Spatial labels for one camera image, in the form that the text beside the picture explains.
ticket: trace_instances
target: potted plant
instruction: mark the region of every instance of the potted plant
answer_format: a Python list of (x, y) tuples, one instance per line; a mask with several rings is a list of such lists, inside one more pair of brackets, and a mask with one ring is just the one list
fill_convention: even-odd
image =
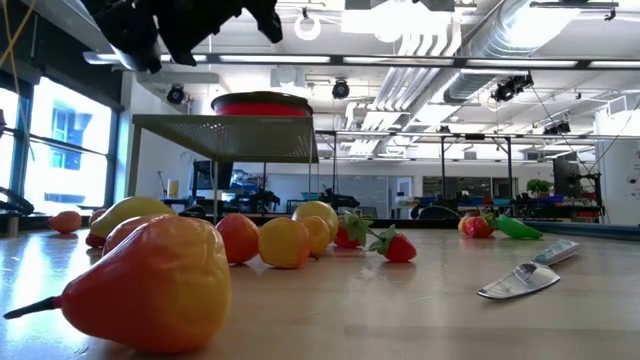
[(527, 191), (537, 197), (543, 197), (549, 194), (551, 186), (553, 186), (553, 184), (546, 180), (531, 179), (527, 182)]

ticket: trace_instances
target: pear stem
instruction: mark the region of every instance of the pear stem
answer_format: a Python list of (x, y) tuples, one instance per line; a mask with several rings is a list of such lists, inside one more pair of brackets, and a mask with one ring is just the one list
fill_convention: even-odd
[(61, 303), (58, 296), (48, 297), (44, 300), (38, 301), (37, 303), (33, 303), (31, 305), (27, 305), (25, 307), (15, 309), (13, 311), (9, 311), (4, 314), (5, 319), (17, 319), (22, 315), (31, 314), (34, 312), (46, 311), (46, 310), (54, 310), (60, 308)]

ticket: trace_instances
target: red strawberry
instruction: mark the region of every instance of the red strawberry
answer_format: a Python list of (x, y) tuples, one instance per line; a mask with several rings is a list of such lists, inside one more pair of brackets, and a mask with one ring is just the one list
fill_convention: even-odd
[(472, 238), (487, 238), (493, 233), (493, 229), (482, 216), (474, 217), (465, 223), (467, 234)]
[(408, 262), (417, 254), (407, 236), (396, 232), (395, 225), (382, 232), (378, 240), (369, 246), (369, 251), (377, 251), (390, 262)]
[(336, 238), (335, 240), (333, 240), (333, 242), (337, 247), (341, 248), (354, 249), (360, 246), (360, 243), (357, 239), (349, 239), (349, 232), (342, 226), (338, 228), (338, 235), (336, 235)]
[(338, 247), (349, 249), (364, 246), (367, 243), (367, 233), (371, 232), (369, 225), (372, 223), (373, 221), (363, 220), (360, 214), (345, 211), (344, 216), (340, 218), (340, 227), (334, 243)]

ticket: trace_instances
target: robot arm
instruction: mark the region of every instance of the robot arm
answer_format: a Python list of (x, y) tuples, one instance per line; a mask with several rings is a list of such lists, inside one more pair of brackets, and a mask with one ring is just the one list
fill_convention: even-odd
[(232, 16), (246, 8), (272, 43), (282, 40), (277, 0), (80, 0), (122, 64), (135, 71), (158, 72), (158, 35), (174, 62), (195, 66), (191, 50)]

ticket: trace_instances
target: knife handle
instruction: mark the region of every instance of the knife handle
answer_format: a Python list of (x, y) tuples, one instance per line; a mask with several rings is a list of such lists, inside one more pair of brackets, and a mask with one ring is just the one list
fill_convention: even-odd
[(555, 244), (538, 254), (533, 261), (550, 266), (576, 254), (580, 244), (569, 240), (558, 240)]

